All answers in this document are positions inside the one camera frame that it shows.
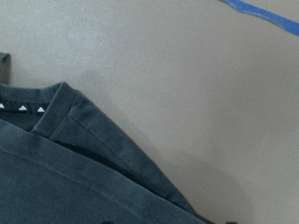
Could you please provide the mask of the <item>black graphic t-shirt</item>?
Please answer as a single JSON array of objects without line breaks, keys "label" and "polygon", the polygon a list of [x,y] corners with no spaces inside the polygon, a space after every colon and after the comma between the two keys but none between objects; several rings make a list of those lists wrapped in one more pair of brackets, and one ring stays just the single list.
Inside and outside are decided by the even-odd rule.
[{"label": "black graphic t-shirt", "polygon": [[3,224],[202,224],[112,120],[60,82],[0,86]]}]

